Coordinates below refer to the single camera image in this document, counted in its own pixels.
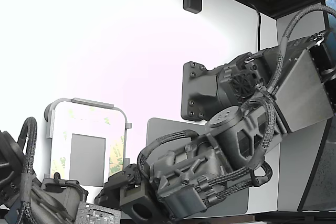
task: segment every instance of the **white wall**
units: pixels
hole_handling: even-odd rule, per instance
[[[197,15],[182,0],[0,0],[0,129],[17,138],[24,119],[37,119],[42,178],[45,107],[73,97],[113,103],[133,123],[134,162],[149,118],[181,120],[183,64],[211,69],[255,52],[256,24],[255,11],[233,0],[203,0]],[[276,44],[276,21],[263,16],[261,46]]]

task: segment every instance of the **circuit board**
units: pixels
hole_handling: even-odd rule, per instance
[[[81,201],[75,224],[120,224],[121,211]]]

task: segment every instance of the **bolt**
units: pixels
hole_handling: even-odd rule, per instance
[[[188,184],[189,184],[189,180],[188,179],[182,180],[182,185],[186,186]]]

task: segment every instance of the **plastic clip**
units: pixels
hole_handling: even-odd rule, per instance
[[[202,191],[209,191],[211,190],[211,186],[208,183],[208,179],[206,177],[202,177],[198,180],[198,184]]]

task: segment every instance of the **gray plastic holder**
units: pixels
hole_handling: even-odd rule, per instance
[[[77,103],[77,104],[82,104],[82,105],[87,105],[87,106],[93,106],[93,107],[98,107],[98,108],[103,108],[103,109],[116,110],[116,111],[119,111],[120,113],[122,113],[123,116],[125,117],[124,157],[123,157],[123,159],[124,159],[125,163],[129,163],[129,160],[127,158],[125,158],[125,149],[126,149],[126,141],[127,141],[127,130],[132,128],[132,123],[127,121],[126,114],[121,109],[115,107],[114,104],[90,101],[90,100],[85,100],[85,99],[81,99],[81,98],[73,98],[73,99],[60,98],[60,99],[57,99],[53,103],[49,104],[44,111],[44,118],[47,121],[47,131],[46,131],[47,135],[46,135],[46,138],[49,138],[51,140],[53,139],[56,106],[61,102],[72,102],[72,103]]]

